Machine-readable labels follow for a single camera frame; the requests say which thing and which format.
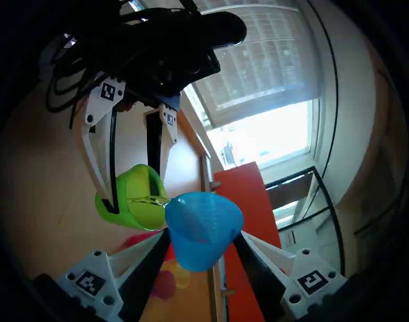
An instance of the red door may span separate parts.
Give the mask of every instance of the red door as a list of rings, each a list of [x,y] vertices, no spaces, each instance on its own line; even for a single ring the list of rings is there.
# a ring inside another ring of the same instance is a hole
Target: red door
[[[243,230],[276,247],[280,247],[269,195],[255,162],[214,175],[221,182],[216,193],[233,201],[242,211]],[[227,287],[235,294],[228,298],[230,322],[264,322],[246,272],[233,244],[225,253]]]

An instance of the sunlight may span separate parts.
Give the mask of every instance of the sunlight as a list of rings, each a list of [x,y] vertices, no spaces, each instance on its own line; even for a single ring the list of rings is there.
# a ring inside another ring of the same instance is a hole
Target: sunlight
[[[308,147],[307,102],[276,108],[207,132],[226,168],[278,160]]]

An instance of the blue cup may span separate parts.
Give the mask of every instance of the blue cup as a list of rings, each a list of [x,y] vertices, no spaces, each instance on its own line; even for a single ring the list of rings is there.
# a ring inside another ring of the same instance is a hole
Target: blue cup
[[[166,221],[178,263],[192,272],[210,269],[243,228],[236,204],[207,192],[173,198],[166,206]]]

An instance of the poured water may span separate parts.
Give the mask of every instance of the poured water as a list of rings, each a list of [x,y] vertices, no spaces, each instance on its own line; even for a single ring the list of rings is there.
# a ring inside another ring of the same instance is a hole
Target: poured water
[[[160,196],[146,196],[137,198],[127,198],[127,203],[148,203],[155,206],[166,207],[172,198],[165,198]]]

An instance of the green plastic cup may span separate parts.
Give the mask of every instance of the green plastic cup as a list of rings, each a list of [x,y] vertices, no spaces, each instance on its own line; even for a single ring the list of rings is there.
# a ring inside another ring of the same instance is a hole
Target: green plastic cup
[[[165,222],[164,207],[141,201],[148,200],[150,196],[167,198],[162,181],[154,169],[144,164],[134,166],[116,177],[116,190],[119,214],[108,212],[101,197],[95,194],[95,207],[104,220],[136,229],[161,229]]]

